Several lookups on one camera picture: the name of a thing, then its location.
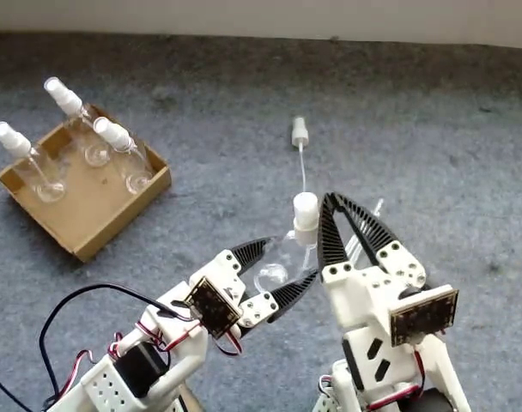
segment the white plastic part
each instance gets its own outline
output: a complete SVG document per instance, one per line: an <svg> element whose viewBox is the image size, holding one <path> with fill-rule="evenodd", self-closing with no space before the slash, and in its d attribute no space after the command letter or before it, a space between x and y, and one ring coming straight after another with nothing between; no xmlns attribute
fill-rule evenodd
<svg viewBox="0 0 522 412"><path fill-rule="evenodd" d="M30 141L6 122L0 122L0 142L16 158L27 157L32 148Z"/></svg>
<svg viewBox="0 0 522 412"><path fill-rule="evenodd" d="M319 229L319 200L314 193L303 191L294 197L294 232L300 245L314 245Z"/></svg>
<svg viewBox="0 0 522 412"><path fill-rule="evenodd" d="M64 86L57 77L50 77L44 82L44 89L63 109L67 116L76 116L82 109L83 102L76 93Z"/></svg>
<svg viewBox="0 0 522 412"><path fill-rule="evenodd" d="M114 150L123 152L129 150L134 144L129 131L107 118L97 118L93 123L93 128Z"/></svg>
<svg viewBox="0 0 522 412"><path fill-rule="evenodd" d="M305 126L305 119L302 117L294 118L292 129L292 144L298 148L300 143L305 148L309 144L309 132Z"/></svg>

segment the perforated white panel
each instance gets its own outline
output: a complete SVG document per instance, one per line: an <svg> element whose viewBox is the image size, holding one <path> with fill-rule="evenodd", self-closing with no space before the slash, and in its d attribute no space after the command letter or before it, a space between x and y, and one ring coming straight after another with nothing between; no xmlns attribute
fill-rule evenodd
<svg viewBox="0 0 522 412"><path fill-rule="evenodd" d="M99 412L138 412L147 408L133 396L108 356L103 357L80 383Z"/></svg>
<svg viewBox="0 0 522 412"><path fill-rule="evenodd" d="M337 412L336 401L321 393L319 400L314 405L313 412Z"/></svg>

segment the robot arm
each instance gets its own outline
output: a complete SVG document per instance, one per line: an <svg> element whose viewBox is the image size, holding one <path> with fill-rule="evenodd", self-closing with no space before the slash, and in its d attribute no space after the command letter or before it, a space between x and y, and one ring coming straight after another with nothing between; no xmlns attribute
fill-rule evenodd
<svg viewBox="0 0 522 412"><path fill-rule="evenodd" d="M370 266L360 269L349 261L335 212L346 217ZM431 396L422 396L427 374L438 402L446 404L435 411L470 412L446 345L435 335L452 326L458 290L429 288L425 269L395 234L337 193L326 195L321 206L318 254L322 282L344 330L346 359L332 368L335 410L431 412Z"/></svg>
<svg viewBox="0 0 522 412"><path fill-rule="evenodd" d="M238 339L286 312L313 285L317 272L253 297L240 277L264 254L270 238L220 252L157 301L180 318L148 306L135 329L63 394L49 412L180 411L179 386L205 361L209 335ZM160 351L166 352L164 361Z"/></svg>

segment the bottle cap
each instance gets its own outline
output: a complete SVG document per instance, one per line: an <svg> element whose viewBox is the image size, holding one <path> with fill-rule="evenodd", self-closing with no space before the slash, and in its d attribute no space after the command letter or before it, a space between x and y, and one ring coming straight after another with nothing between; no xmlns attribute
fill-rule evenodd
<svg viewBox="0 0 522 412"><path fill-rule="evenodd" d="M82 99L76 93L64 86L58 77L50 77L44 83L44 89L55 100L57 105L63 109L67 116L75 116L82 108Z"/></svg>
<svg viewBox="0 0 522 412"><path fill-rule="evenodd" d="M319 228L319 200L314 193L303 191L294 197L295 238L301 245L314 245Z"/></svg>
<svg viewBox="0 0 522 412"><path fill-rule="evenodd" d="M130 133L107 118L97 118L93 123L95 133L100 135L114 150L126 151L133 144Z"/></svg>
<svg viewBox="0 0 522 412"><path fill-rule="evenodd" d="M27 157L32 144L21 133L14 130L6 122L0 122L0 142L17 158Z"/></svg>

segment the white wall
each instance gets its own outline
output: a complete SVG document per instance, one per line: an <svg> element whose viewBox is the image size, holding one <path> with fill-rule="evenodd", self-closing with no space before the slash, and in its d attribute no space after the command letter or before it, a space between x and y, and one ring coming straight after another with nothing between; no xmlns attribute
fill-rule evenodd
<svg viewBox="0 0 522 412"><path fill-rule="evenodd" d="M522 47L522 0L0 0L0 30Z"/></svg>

